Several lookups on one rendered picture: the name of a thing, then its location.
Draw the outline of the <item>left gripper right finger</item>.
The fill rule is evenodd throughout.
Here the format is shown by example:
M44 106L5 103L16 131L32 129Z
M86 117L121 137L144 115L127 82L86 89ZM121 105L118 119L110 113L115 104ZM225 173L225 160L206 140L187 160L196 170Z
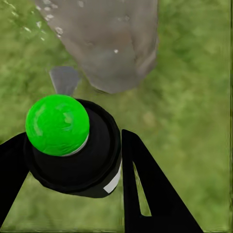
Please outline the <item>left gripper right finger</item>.
M139 136L122 130L125 233L204 233ZM135 163L152 216L140 212Z

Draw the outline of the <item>pesticide atomizer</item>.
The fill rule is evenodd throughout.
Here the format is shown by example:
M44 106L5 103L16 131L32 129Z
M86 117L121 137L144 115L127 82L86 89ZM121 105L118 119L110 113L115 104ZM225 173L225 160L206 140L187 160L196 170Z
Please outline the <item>pesticide atomizer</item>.
M57 93L38 100L25 120L26 165L44 187L104 198L120 177L120 130L101 106L72 97L82 79L78 69L53 67L50 77Z

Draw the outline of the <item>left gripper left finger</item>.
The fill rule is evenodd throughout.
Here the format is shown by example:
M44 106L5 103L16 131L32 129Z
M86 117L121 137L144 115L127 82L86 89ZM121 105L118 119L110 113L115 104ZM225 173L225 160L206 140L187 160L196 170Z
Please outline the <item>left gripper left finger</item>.
M23 145L25 133L0 145L0 228L29 173Z

